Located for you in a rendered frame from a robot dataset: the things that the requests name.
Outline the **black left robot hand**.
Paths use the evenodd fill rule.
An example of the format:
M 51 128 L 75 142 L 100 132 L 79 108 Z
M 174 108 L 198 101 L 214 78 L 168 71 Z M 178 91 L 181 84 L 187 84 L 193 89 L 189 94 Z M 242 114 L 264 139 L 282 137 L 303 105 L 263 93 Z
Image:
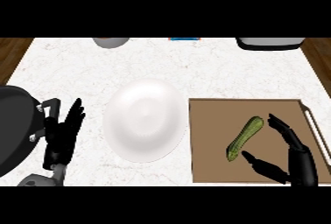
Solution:
M 57 122 L 53 117 L 44 119 L 45 154 L 42 168 L 48 171 L 54 169 L 56 165 L 68 165 L 71 162 L 84 117 L 81 99 L 76 98 L 63 122 Z

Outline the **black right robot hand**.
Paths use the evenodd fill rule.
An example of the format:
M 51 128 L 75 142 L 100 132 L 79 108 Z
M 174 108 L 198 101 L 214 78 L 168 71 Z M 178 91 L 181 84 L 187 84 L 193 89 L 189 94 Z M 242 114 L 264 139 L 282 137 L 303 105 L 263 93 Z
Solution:
M 242 156 L 252 166 L 252 170 L 280 184 L 289 182 L 291 186 L 317 186 L 316 163 L 308 147 L 301 143 L 291 127 L 274 115 L 269 115 L 267 123 L 280 133 L 288 144 L 288 171 L 255 158 L 243 150 Z

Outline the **green squash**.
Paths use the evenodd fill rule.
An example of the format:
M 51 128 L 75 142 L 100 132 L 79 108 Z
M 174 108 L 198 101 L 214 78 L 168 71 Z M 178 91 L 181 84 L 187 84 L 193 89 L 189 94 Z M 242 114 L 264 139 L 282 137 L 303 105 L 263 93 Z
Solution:
M 248 120 L 246 124 L 243 125 L 236 138 L 232 140 L 226 148 L 226 158 L 229 162 L 232 162 L 236 159 L 239 155 L 239 150 L 243 147 L 245 142 L 249 140 L 254 134 L 260 131 L 263 126 L 264 126 L 263 118 L 260 116 L 254 116 Z

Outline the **white round plate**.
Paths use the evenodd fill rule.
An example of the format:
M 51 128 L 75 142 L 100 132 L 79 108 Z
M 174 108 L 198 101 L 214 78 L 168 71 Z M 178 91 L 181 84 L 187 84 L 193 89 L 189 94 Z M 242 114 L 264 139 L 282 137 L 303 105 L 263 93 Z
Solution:
M 164 80 L 139 79 L 112 95 L 103 114 L 109 148 L 134 163 L 164 158 L 187 127 L 187 102 Z

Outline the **black frying pan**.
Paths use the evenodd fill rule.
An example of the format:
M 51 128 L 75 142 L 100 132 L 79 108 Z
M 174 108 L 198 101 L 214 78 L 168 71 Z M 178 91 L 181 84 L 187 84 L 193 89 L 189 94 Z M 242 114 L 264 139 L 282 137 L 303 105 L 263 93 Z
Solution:
M 0 86 L 0 178 L 19 166 L 45 135 L 44 108 L 57 119 L 60 100 L 40 102 L 16 86 Z

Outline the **grey round bowl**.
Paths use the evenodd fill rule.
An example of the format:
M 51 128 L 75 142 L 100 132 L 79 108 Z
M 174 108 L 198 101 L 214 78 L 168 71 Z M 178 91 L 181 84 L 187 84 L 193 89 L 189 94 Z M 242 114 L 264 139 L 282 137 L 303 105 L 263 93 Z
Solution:
M 93 38 L 97 46 L 106 49 L 122 46 L 128 40 L 128 38 Z

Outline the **grey and black appliance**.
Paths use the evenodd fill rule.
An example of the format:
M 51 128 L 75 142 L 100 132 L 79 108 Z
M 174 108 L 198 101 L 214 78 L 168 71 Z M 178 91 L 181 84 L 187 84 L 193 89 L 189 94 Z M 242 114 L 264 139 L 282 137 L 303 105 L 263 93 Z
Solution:
M 294 50 L 304 43 L 304 38 L 236 38 L 236 44 L 243 50 L 283 51 Z

